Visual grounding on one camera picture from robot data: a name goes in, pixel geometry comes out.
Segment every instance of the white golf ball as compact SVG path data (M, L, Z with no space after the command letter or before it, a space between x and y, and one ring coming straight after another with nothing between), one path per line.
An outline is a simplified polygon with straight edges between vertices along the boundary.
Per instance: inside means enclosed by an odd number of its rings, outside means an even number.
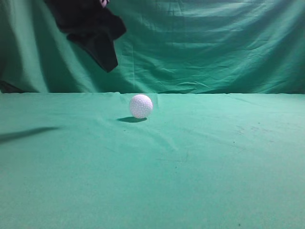
M153 110L153 103L148 96L138 94L130 100L129 109L133 117L146 118Z

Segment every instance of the pink object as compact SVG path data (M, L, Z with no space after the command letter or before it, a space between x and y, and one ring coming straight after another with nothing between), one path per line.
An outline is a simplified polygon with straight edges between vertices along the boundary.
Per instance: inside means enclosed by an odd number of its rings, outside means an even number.
M101 5L103 6L103 8L106 7L106 5L110 2L110 0L100 0Z

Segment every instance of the black fabric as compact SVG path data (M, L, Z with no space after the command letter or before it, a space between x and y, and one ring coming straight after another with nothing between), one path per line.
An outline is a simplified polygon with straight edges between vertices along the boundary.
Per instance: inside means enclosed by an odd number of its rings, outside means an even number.
M99 0L44 0L60 31L106 72L118 65L113 42L126 33L122 19Z
M25 93L25 91L3 81L0 80L0 90L2 93Z

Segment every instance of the green fabric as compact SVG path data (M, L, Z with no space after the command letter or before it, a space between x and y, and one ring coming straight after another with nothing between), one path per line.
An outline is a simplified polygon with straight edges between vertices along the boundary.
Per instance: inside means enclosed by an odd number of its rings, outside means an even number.
M305 95L132 96L3 94L0 228L304 228Z
M305 92L304 0L111 1L128 32L110 74L65 39L42 0L2 8L3 79L27 92Z

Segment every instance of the green tablecloth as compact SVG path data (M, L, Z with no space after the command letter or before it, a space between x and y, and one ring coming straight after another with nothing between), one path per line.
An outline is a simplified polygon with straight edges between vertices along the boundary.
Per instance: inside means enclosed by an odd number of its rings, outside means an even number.
M303 229L305 95L0 96L2 229Z

